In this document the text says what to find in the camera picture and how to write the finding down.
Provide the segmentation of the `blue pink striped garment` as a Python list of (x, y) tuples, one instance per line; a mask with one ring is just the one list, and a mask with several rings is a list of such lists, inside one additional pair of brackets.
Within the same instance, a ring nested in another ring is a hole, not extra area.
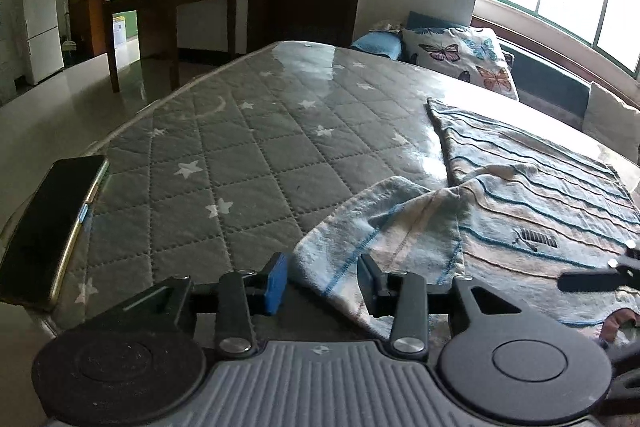
[(564, 293), (556, 285), (565, 271), (604, 268), (639, 235), (638, 207), (613, 168), (467, 110), (437, 101), (426, 110), (449, 184), (392, 176), (344, 202), (296, 245), (296, 283), (380, 338), (390, 321), (364, 307), (363, 254), (431, 284), (475, 277), (587, 333), (638, 312), (631, 288)]

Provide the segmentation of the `white plain cushion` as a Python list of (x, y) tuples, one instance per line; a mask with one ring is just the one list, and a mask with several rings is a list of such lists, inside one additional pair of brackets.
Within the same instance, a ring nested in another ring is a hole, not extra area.
[(590, 84), (582, 132), (638, 164), (638, 109), (595, 82)]

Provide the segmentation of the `dark blue bench sofa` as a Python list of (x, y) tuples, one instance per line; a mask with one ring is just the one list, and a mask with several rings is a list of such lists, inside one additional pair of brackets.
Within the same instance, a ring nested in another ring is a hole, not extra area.
[[(489, 28), (487, 26), (462, 26), (411, 12), (404, 28), (421, 27)], [(576, 129), (582, 127), (589, 98), (588, 83), (542, 56), (508, 40), (501, 39), (497, 34), (496, 36), (510, 66), (515, 87), (518, 90), (518, 102), (563, 121), (570, 127)], [(402, 47), (404, 48), (404, 59), (410, 63), (406, 57), (404, 44)]]

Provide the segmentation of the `black smartphone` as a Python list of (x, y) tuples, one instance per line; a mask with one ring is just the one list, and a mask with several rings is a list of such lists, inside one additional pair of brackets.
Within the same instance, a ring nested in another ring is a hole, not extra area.
[(66, 268), (105, 176), (103, 155), (55, 161), (14, 229), (1, 261), (1, 300), (40, 311), (58, 301)]

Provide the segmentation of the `blue cushion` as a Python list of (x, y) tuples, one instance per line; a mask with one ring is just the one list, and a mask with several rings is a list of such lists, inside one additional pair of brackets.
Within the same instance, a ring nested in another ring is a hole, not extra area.
[(402, 55), (401, 38), (394, 32), (371, 31), (356, 39), (350, 46), (353, 50), (385, 56), (392, 61), (397, 61)]

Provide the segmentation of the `butterfly print pillow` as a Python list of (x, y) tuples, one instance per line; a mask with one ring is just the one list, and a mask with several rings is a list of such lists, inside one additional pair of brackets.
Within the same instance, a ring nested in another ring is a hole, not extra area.
[(518, 90), (495, 31), (421, 27), (401, 31), (408, 61), (518, 101)]

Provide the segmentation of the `dark wooden console table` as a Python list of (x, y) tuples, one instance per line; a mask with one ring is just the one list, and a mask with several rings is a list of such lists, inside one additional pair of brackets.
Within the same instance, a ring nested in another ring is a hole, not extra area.
[[(105, 49), (111, 88), (120, 92), (118, 68), (116, 64), (115, 39), (113, 37), (113, 15), (136, 11), (146, 15), (150, 24), (138, 23), (139, 37), (150, 37), (152, 53), (169, 61), (169, 86), (177, 90), (179, 82), (179, 48), (177, 9), (181, 5), (210, 0), (104, 0), (102, 14), (105, 25)], [(227, 56), (233, 60), (236, 55), (236, 13), (238, 0), (226, 0)]]

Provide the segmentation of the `white refrigerator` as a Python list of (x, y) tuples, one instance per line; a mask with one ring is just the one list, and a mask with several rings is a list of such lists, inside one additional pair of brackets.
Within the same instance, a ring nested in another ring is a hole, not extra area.
[(56, 0), (22, 0), (27, 46), (27, 81), (35, 86), (63, 69)]

